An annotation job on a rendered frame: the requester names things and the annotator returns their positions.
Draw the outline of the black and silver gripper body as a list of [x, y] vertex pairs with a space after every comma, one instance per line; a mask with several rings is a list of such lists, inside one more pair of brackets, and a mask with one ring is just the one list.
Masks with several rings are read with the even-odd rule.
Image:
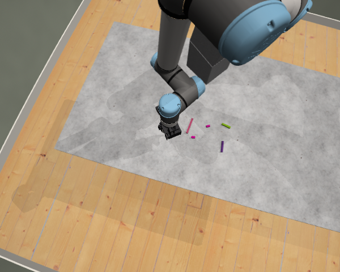
[[[164, 131], [166, 140], [167, 140], [167, 138], [168, 138], [168, 139], [171, 139], [171, 138], [173, 138], [173, 137], [176, 137], [176, 136], [178, 136], [178, 135], [181, 135], [181, 129], [180, 129], [178, 123], [176, 124], [177, 126], [175, 125], [175, 126], [173, 126], [173, 127], [166, 127], [166, 126], [164, 126], [161, 122], [160, 122], [159, 124], [161, 125], [161, 128], [162, 128], [163, 131]], [[177, 127], [178, 127], [178, 128], [177, 128]], [[175, 133], [174, 133], [174, 131], [175, 131]], [[166, 137], [166, 136], [167, 136], [167, 137]]]

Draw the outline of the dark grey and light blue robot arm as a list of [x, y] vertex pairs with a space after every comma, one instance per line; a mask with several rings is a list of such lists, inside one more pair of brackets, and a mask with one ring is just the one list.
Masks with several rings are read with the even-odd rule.
[[155, 107], [160, 122], [171, 128], [205, 92], [202, 79], [189, 77], [178, 65], [191, 22], [222, 57], [241, 66], [262, 53], [284, 30], [283, 33], [292, 28], [311, 9], [312, 1], [158, 0], [158, 5], [163, 11], [158, 51], [150, 64], [174, 90], [163, 95]]

